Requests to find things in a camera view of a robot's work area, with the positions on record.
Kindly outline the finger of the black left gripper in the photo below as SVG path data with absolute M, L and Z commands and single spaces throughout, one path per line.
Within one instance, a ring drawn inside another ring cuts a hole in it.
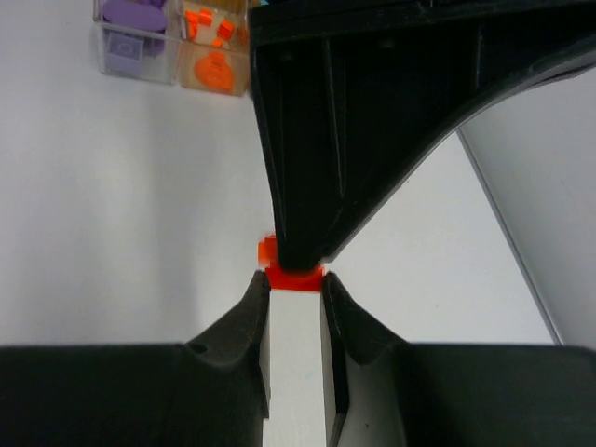
M 271 1 L 249 26 L 290 271 L 333 259 L 469 119 L 595 65 L 591 1 Z

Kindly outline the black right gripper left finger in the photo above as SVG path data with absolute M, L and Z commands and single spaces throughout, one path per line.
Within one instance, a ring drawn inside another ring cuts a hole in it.
M 259 446 L 270 286 L 185 343 L 1 350 L 5 446 Z

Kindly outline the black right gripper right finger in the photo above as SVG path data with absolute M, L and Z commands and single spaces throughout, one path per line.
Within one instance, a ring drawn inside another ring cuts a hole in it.
M 330 446 L 591 446 L 595 354 L 563 345 L 417 344 L 335 274 L 321 289 Z

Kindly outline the orange round lego piece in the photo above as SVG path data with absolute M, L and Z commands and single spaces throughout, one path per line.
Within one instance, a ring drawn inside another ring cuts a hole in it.
M 234 86 L 234 73 L 227 63 L 225 54 L 212 51 L 198 60 L 193 68 L 195 78 L 205 87 L 223 93 L 231 93 Z

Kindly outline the purple arch lego brick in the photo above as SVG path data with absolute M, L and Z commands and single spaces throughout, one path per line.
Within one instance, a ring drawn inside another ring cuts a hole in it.
M 102 18 L 117 26 L 163 34 L 168 26 L 165 5 L 165 1 L 106 1 Z

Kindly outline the lilac lego brick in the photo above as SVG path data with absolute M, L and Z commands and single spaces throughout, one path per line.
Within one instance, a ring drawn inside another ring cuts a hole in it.
M 138 76 L 142 72 L 143 39 L 110 32 L 106 41 L 105 66 L 108 71 Z

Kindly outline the small orange lego brick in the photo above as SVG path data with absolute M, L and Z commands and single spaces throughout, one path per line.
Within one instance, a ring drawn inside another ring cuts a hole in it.
M 217 30 L 217 36 L 224 41 L 229 41 L 232 38 L 235 29 L 236 27 L 232 21 L 222 20 Z
M 187 38 L 191 41 L 196 38 L 200 27 L 211 27 L 213 22 L 212 11 L 208 8 L 187 9 L 184 12 L 184 17 L 187 25 Z

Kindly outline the clear transparent container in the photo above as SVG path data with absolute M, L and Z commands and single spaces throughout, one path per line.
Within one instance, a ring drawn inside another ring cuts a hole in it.
M 95 1 L 93 22 L 103 74 L 175 83 L 182 42 L 177 1 Z

